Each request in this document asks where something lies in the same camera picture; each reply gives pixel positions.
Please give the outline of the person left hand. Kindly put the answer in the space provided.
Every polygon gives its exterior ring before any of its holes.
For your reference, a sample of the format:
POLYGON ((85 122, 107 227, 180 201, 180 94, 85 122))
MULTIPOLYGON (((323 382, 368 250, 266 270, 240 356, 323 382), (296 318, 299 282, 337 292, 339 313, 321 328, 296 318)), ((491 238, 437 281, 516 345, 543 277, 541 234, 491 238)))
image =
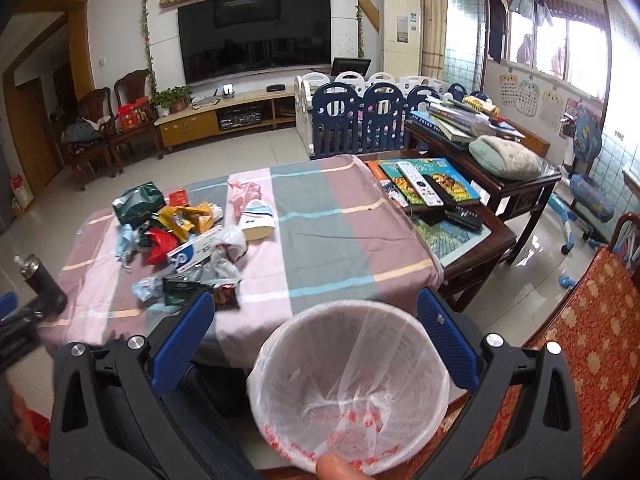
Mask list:
POLYGON ((12 413, 16 418, 15 437, 30 454, 35 456, 41 465, 47 466, 48 453, 43 449, 34 426, 32 426, 24 398, 13 386, 10 387, 10 393, 12 413))

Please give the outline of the person right thumb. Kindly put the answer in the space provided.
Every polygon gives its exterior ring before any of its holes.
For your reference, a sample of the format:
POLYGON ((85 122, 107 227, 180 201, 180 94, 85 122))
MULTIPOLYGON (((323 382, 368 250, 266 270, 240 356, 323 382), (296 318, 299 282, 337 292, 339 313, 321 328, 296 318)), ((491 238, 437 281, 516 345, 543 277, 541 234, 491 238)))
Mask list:
POLYGON ((372 480, 372 477, 349 465, 341 457, 330 453, 318 458, 316 475, 319 480, 372 480))

